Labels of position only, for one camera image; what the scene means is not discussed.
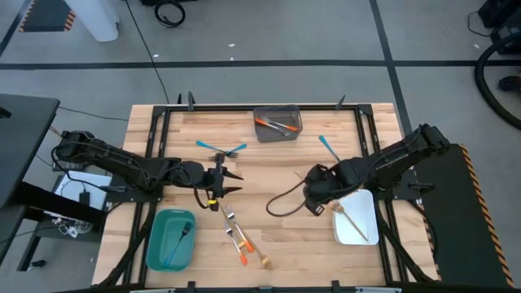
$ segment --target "orange utensil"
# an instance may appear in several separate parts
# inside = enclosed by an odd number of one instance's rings
[[[231,240],[234,242],[235,249],[237,249],[237,252],[239,253],[239,256],[241,258],[241,263],[243,263],[243,265],[247,265],[247,258],[246,256],[244,256],[243,252],[239,248],[239,245],[237,244],[237,241],[234,238],[233,230],[231,229],[230,224],[228,224],[228,221],[224,221],[222,223],[222,226],[225,228],[226,233],[231,237]]]
[[[268,123],[268,124],[278,125],[278,126],[281,126],[281,127],[285,128],[285,129],[289,129],[289,130],[291,130],[291,131],[295,131],[295,132],[297,132],[297,131],[299,130],[299,129],[296,128],[295,126],[284,125],[284,124],[282,124],[282,123],[275,122],[275,121],[273,121],[273,120],[271,120],[271,119],[269,119],[269,118],[266,118],[266,117],[259,117],[259,118],[261,118],[264,122],[266,122],[266,123]]]
[[[241,229],[241,227],[239,226],[239,224],[237,224],[237,221],[235,220],[234,211],[229,206],[224,205],[224,204],[221,205],[221,209],[225,213],[225,216],[235,224],[235,228],[237,228],[237,231],[239,232],[240,237],[244,240],[244,244],[246,245],[247,251],[250,253],[253,253],[255,251],[255,248],[253,247],[253,245],[249,241],[249,239],[244,235],[244,232]]]
[[[268,122],[262,120],[262,119],[259,118],[259,117],[255,118],[255,122],[257,122],[257,123],[259,123],[259,124],[262,124],[262,125],[264,125],[264,126],[268,126],[268,127],[272,128],[272,129],[275,129],[275,130],[277,130],[277,131],[280,131],[280,132],[282,132],[282,135],[283,135],[283,136],[288,136],[288,135],[290,135],[290,133],[289,133],[288,131],[286,131],[285,129],[280,129],[280,128],[277,127],[277,126],[271,125],[270,123],[268,123]]]

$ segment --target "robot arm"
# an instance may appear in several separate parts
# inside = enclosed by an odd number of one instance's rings
[[[405,170],[448,149],[449,141],[436,127],[420,125],[401,141],[368,157],[341,160],[332,168],[316,165],[304,179],[304,196],[311,203],[328,203],[361,185],[370,190],[391,189]]]
[[[224,177],[241,179],[222,167],[224,156],[216,155],[216,167],[205,171],[203,165],[180,158],[145,158],[106,144],[86,131],[65,131],[63,140],[53,150],[58,159],[87,163],[122,176],[129,186],[142,193],[151,193],[158,186],[175,185],[211,192],[208,205],[218,209],[216,198],[222,198],[238,187],[223,187]]]

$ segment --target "warning stripe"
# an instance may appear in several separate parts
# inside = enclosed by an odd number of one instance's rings
[[[35,0],[32,0],[31,4],[29,4],[29,7],[27,8],[27,12],[25,13],[24,20],[22,20],[22,23],[20,24],[20,27],[18,28],[18,31],[21,32],[21,33],[24,32],[25,21],[27,21],[27,18],[29,17],[29,14],[31,13],[31,10],[33,9],[34,1]]]
[[[63,29],[65,32],[68,32],[71,30],[72,24],[74,23],[75,18],[76,18],[76,14],[74,13],[74,11],[69,11],[67,20],[65,21],[65,25],[64,25],[65,28]]]
[[[497,237],[496,229],[494,228],[494,224],[492,223],[492,218],[490,217],[490,213],[488,213],[487,204],[485,203],[485,198],[481,193],[481,187],[479,186],[478,178],[475,175],[474,167],[472,166],[471,157],[469,156],[469,151],[466,149],[466,146],[460,145],[462,149],[463,156],[465,157],[466,166],[469,169],[469,174],[471,175],[472,183],[475,188],[475,194],[477,195],[479,205],[481,206],[481,211],[483,212],[483,217],[488,225],[488,231],[490,232],[490,238],[494,242],[494,247],[496,248],[497,258],[501,263],[501,267],[503,269],[503,273],[505,274],[506,283],[514,287],[514,280],[512,279],[512,275],[510,274],[510,270],[508,269],[508,264],[506,263],[505,254],[503,253],[503,249],[501,248],[501,244],[499,243],[499,238]]]
[[[418,204],[418,207],[425,213],[425,208],[422,204]],[[426,217],[423,217],[423,225],[425,226],[425,231],[427,232],[427,239],[429,240],[429,246],[431,247],[431,253],[434,256],[434,241],[432,241],[432,234],[431,230],[429,229],[429,222],[427,221]],[[436,267],[436,273],[438,274],[438,281],[441,281],[441,275],[440,275],[440,268],[438,267],[438,264],[436,263],[436,260],[434,260],[434,266]]]

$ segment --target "wooden tabletop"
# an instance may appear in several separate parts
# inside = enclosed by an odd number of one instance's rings
[[[144,155],[151,123],[152,105],[134,106],[124,148]],[[396,113],[391,103],[373,104],[380,143],[386,147],[401,139]],[[186,287],[196,281],[197,287],[246,286],[330,286],[339,280],[341,286],[384,285],[378,245],[345,246],[333,235],[331,211],[313,216],[303,208],[284,218],[272,217],[265,205],[275,195],[289,190],[315,164],[332,165],[335,159],[317,136],[326,136],[340,158],[361,156],[357,127],[352,112],[301,112],[304,130],[292,142],[259,143],[252,123],[252,112],[174,112],[170,118],[165,157],[196,160],[205,168],[213,163],[212,152],[195,145],[203,140],[223,150],[247,143],[236,159],[225,166],[244,181],[226,179],[225,186],[243,189],[227,195],[222,202],[235,211],[239,224],[255,244],[268,255],[275,266],[273,272],[262,269],[257,255],[249,255],[249,265],[240,263],[230,237],[222,229],[223,216],[199,208],[193,191],[173,186],[164,188],[164,198],[157,212],[166,208],[186,209],[195,214],[194,255],[188,269],[181,273],[161,273],[148,269],[147,287]],[[369,127],[364,119],[369,137]],[[157,135],[161,130],[159,121]],[[157,156],[158,142],[153,156]],[[302,203],[302,189],[275,202],[274,212],[289,211]],[[395,202],[395,214],[405,249],[431,278],[436,269],[422,216],[404,202]],[[116,265],[129,244],[135,203],[124,203],[107,219],[93,283],[101,282]],[[398,272],[392,247],[393,276]],[[137,281],[141,251],[134,258],[133,281]]]

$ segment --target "teal plastic bin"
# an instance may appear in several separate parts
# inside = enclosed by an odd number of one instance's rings
[[[182,238],[185,223],[191,222],[190,232]],[[147,265],[150,269],[161,272],[181,272],[186,269],[192,259],[195,237],[195,216],[186,210],[168,209],[155,216],[150,242],[148,243]],[[163,266],[164,260],[177,246],[170,265]]]

